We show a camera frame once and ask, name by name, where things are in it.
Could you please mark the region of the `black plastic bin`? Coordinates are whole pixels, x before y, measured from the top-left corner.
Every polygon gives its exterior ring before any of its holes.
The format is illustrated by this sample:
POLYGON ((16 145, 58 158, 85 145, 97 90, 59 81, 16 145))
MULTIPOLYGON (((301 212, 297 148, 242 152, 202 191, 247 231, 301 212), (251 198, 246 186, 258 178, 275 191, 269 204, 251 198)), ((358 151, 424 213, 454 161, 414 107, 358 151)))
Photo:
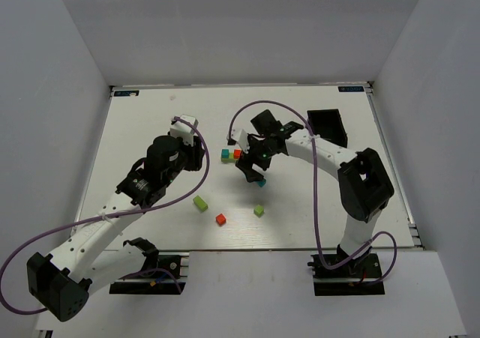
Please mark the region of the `black plastic bin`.
POLYGON ((307 119, 316 135, 340 147, 348 146, 347 132, 338 109, 308 110, 307 119))

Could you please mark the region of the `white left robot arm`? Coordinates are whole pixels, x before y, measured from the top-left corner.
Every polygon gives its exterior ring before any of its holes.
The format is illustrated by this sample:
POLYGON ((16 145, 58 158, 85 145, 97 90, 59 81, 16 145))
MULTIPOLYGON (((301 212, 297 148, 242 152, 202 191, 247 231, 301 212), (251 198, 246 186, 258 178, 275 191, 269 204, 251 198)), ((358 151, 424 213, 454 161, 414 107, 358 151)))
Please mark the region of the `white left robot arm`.
POLYGON ((93 220, 79 223, 76 233, 46 255, 26 263, 28 290, 60 322, 72 319, 89 296, 112 281, 132 274, 155 273, 158 249, 144 238, 126 240, 111 259, 107 246, 132 223, 158 206, 182 172, 198 172, 208 160, 204 139, 172 133, 153 140, 93 220))

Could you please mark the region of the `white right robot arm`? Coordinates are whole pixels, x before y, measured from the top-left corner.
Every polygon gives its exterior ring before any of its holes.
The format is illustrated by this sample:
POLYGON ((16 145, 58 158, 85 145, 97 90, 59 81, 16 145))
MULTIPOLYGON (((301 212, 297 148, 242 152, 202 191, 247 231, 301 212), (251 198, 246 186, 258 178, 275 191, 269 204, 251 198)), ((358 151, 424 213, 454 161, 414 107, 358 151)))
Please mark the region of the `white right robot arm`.
POLYGON ((320 253, 314 267, 354 274, 369 256, 378 217, 395 192, 378 153, 371 148, 356 152, 336 145, 314 134, 308 123, 282 124, 268 109, 251 123, 255 133, 230 127, 227 134, 229 145, 241 149, 235 165, 247 182, 265 183, 263 172, 277 154, 310 163, 315 172, 324 171, 337 181, 346 212, 343 237, 335 260, 327 262, 320 253))

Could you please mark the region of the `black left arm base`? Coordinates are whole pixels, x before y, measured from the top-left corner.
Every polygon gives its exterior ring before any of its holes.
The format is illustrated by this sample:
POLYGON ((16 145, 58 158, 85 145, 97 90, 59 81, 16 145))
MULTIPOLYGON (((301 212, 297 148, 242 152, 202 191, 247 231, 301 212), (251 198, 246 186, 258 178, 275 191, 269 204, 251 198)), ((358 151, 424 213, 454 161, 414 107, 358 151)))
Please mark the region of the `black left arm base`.
POLYGON ((160 254, 146 273, 116 280, 109 285, 110 295, 180 295, 188 278, 187 253, 160 254))

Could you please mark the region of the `long green arch block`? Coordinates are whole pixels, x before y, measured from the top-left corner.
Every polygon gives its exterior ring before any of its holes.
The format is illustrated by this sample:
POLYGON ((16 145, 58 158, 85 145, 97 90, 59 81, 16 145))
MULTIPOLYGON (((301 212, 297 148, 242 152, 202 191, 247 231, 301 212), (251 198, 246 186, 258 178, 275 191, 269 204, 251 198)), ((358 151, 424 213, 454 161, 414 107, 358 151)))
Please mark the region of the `long green arch block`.
POLYGON ((236 159, 235 159, 233 156, 231 156, 231 157, 222 157, 222 158, 220 159, 220 161, 221 161, 222 163, 235 163, 235 162, 236 162, 236 159))

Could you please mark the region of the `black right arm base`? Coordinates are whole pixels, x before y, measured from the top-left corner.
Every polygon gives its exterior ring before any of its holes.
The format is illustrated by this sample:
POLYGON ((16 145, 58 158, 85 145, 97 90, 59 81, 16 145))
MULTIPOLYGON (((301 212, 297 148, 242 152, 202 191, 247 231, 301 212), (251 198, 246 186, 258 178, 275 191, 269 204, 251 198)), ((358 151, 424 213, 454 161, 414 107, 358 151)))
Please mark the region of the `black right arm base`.
POLYGON ((307 266, 313 274, 313 290, 317 297, 385 294, 383 282, 374 284, 383 275, 376 253, 370 253, 358 264, 349 262, 335 270, 326 269, 316 254, 311 256, 307 266))

